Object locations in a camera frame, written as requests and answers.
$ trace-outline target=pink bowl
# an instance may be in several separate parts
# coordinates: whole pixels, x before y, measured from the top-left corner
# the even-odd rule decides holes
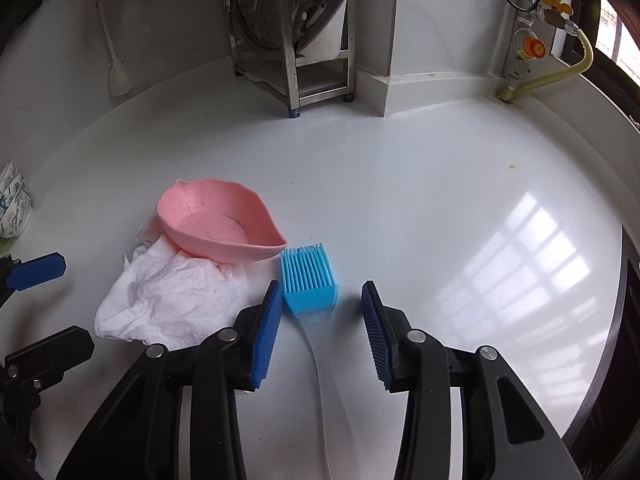
[[[179,247],[218,263],[266,260],[287,246],[260,197],[236,182],[176,180],[160,197],[158,216]]]

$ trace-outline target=white brush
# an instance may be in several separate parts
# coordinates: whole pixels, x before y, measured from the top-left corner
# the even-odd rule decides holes
[[[109,79],[109,89],[111,94],[118,96],[128,93],[133,88],[133,83],[127,73],[127,70],[122,64],[122,60],[116,56],[116,52],[113,48],[113,41],[111,40],[111,34],[107,27],[107,21],[104,19],[104,11],[102,10],[102,3],[98,4],[98,13],[102,20],[102,28],[104,29],[104,37],[107,39],[107,45],[109,46],[109,52],[111,53],[111,74]]]

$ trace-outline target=white tissue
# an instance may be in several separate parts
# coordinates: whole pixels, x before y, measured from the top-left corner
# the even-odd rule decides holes
[[[95,314],[95,335],[169,350],[201,343],[248,303],[242,265],[193,258],[163,235],[138,247]]]

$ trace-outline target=bowl rim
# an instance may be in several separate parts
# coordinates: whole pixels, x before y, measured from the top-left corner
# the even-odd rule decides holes
[[[185,234],[184,232],[178,231],[178,229],[176,227],[174,227],[174,225],[172,225],[170,222],[168,222],[160,214],[160,211],[159,211],[160,203],[162,202],[162,199],[164,198],[164,196],[167,193],[169,193],[171,190],[173,190],[175,187],[177,187],[178,184],[181,184],[181,185],[183,185],[183,184],[199,184],[201,182],[222,182],[224,184],[234,184],[235,186],[240,186],[243,189],[247,190],[249,193],[252,193],[258,199],[260,204],[262,204],[262,206],[264,207],[264,210],[267,213],[267,217],[271,221],[272,227],[275,229],[276,233],[281,238],[283,243],[281,243],[279,245],[238,244],[238,243],[231,243],[231,242],[223,242],[223,241],[220,241],[220,240],[215,240],[213,238],[205,238],[203,236],[198,236],[198,235]],[[196,238],[197,240],[202,240],[204,242],[214,242],[214,243],[220,244],[222,246],[233,247],[233,248],[251,248],[251,249],[280,249],[280,248],[282,248],[282,249],[284,249],[285,247],[287,247],[287,240],[285,239],[284,236],[282,236],[282,233],[280,232],[280,230],[278,229],[277,225],[273,221],[273,218],[271,217],[271,213],[269,212],[269,208],[267,208],[267,205],[260,198],[260,195],[258,195],[253,189],[249,189],[247,186],[244,186],[243,184],[240,184],[239,182],[234,182],[233,180],[223,180],[222,178],[214,178],[214,177],[201,178],[200,180],[182,180],[182,179],[178,178],[177,180],[174,181],[174,184],[171,187],[169,187],[168,189],[164,190],[164,192],[162,193],[162,195],[158,199],[158,202],[156,203],[156,214],[158,215],[158,218],[160,219],[162,224],[164,224],[166,226],[169,226],[171,229],[179,232],[180,234],[184,234],[185,236]]]

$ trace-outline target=transparent handle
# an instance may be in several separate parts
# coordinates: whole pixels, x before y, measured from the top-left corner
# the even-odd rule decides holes
[[[298,314],[306,340],[311,347],[320,389],[324,452],[332,480],[360,480],[360,460],[353,430],[342,399],[335,386],[330,355],[332,310],[322,309]]]

